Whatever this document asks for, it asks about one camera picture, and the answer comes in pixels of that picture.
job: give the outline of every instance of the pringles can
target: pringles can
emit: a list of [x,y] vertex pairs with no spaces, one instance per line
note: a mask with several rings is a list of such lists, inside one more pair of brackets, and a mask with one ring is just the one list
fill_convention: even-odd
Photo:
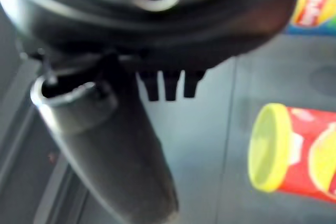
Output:
[[336,36],[336,0],[298,0],[285,33]]
[[250,139],[252,185],[336,203],[336,113],[268,104]]

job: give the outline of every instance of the yellow plastic lid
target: yellow plastic lid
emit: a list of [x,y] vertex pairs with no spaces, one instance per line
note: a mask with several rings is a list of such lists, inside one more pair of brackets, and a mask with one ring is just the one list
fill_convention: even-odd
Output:
[[291,132],[284,105],[270,103],[259,112],[248,153],[248,175],[255,188],[272,192],[283,182],[289,165]]

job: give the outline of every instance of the gray table surface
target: gray table surface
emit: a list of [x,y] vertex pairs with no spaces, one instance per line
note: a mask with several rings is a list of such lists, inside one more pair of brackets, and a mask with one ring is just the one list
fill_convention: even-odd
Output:
[[[182,98],[183,77],[178,100],[171,103],[149,103],[140,84],[180,199],[181,213],[171,224],[336,222],[336,205],[263,194],[247,177],[249,135],[264,104],[336,111],[335,42],[279,36],[210,70],[193,100]],[[116,222],[90,197],[80,223]]]

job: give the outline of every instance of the blurry background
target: blurry background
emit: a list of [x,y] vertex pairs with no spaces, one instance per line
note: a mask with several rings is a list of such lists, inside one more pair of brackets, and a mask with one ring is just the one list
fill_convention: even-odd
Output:
[[[30,105],[39,65],[19,59],[3,13],[0,33],[0,223],[116,224]],[[250,130],[264,104],[336,111],[335,81],[334,38],[281,35],[209,70],[196,99],[183,98],[183,76],[176,102],[149,103],[140,83],[177,186],[181,214],[173,224],[335,223],[334,205],[253,190],[246,164]]]

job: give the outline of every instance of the red chip can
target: red chip can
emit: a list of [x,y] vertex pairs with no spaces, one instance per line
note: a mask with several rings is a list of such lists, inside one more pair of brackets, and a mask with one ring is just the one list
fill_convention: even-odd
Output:
[[250,139],[252,185],[336,202],[336,113],[272,103]]

